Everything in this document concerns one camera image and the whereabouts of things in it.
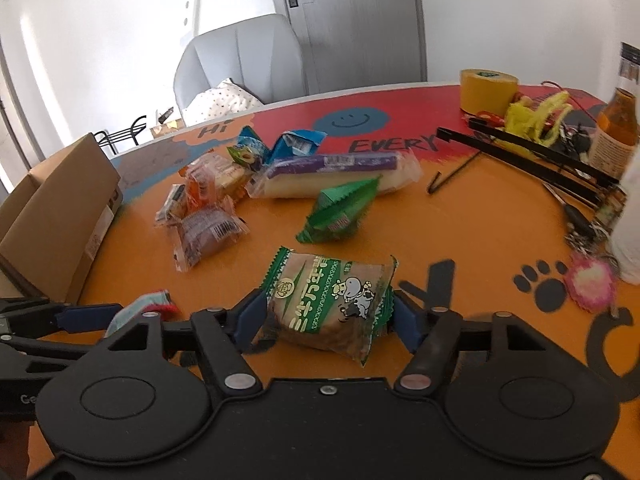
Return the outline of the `person's left hand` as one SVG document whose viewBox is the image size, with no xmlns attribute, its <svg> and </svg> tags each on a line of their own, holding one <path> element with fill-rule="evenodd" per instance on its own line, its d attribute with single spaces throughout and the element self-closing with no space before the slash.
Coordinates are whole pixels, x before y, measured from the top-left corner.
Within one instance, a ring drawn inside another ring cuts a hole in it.
<svg viewBox="0 0 640 480">
<path fill-rule="evenodd" d="M 31 422 L 2 422 L 0 429 L 0 470 L 2 479 L 27 478 L 30 428 L 32 428 Z"/>
</svg>

